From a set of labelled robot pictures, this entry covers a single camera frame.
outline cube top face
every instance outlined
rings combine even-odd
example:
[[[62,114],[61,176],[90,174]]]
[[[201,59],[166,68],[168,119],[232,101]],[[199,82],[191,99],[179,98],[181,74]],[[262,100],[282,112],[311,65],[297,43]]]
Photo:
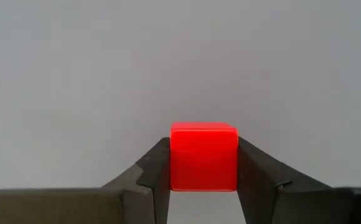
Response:
[[[171,189],[233,191],[237,187],[237,129],[227,123],[174,123]]]

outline metal jaw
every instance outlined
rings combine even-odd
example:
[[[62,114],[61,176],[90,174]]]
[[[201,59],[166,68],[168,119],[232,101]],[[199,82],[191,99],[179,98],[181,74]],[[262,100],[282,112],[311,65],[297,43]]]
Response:
[[[169,138],[100,189],[0,190],[0,224],[165,224]],[[361,223],[361,189],[332,188],[239,139],[238,196],[249,224]]]

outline red block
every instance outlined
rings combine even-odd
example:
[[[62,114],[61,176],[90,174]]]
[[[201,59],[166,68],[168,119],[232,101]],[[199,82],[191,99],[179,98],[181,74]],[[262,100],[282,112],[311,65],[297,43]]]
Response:
[[[236,190],[236,128],[216,122],[174,123],[170,142],[172,190]]]

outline gray backdrop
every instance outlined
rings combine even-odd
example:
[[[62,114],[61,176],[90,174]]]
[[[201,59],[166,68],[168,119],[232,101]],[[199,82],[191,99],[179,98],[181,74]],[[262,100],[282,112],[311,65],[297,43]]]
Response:
[[[178,120],[361,185],[361,0],[0,0],[0,188],[101,186]],[[170,224],[241,220],[172,194]]]

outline red cube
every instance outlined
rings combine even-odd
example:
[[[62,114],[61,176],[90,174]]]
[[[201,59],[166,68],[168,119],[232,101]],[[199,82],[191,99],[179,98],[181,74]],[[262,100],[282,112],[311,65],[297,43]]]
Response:
[[[170,142],[172,190],[236,190],[236,128],[218,122],[174,123]]]

